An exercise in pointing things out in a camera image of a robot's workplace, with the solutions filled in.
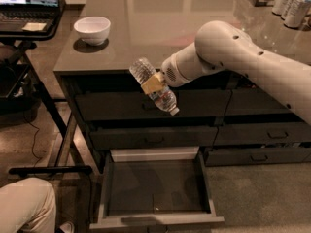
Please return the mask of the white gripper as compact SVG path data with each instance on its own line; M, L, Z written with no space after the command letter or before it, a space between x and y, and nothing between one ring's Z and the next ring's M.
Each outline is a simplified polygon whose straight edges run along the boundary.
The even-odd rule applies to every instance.
M165 82L171 87L179 87L200 77L221 72L223 68L201 59L194 44L172 54L161 65L161 73L156 72L141 84L149 95L164 89Z

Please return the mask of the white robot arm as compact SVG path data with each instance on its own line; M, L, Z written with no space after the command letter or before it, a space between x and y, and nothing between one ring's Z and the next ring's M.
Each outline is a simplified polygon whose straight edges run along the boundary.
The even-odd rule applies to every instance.
M223 70L249 79L311 124L311 67L258 47L245 32L222 21L204 24L194 42L168 57L141 87L151 94Z

